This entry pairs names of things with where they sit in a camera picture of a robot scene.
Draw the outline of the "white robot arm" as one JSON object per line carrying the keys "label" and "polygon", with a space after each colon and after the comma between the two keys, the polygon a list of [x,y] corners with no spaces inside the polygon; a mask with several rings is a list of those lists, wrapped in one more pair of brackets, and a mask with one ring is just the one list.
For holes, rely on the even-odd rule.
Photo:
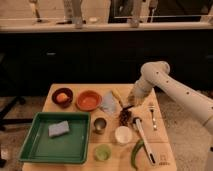
{"label": "white robot arm", "polygon": [[211,134],[205,171],[213,171],[213,99],[193,90],[169,76],[170,66],[166,61],[147,62],[142,65],[140,78],[134,83],[128,103],[141,105],[157,86],[180,106],[188,110]]}

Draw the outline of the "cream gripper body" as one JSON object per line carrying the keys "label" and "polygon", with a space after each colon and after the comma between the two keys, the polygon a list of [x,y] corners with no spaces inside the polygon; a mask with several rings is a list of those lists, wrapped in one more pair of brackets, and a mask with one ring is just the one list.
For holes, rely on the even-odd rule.
{"label": "cream gripper body", "polygon": [[139,88],[133,88],[128,95],[128,103],[132,106],[139,106],[146,98],[146,93]]}

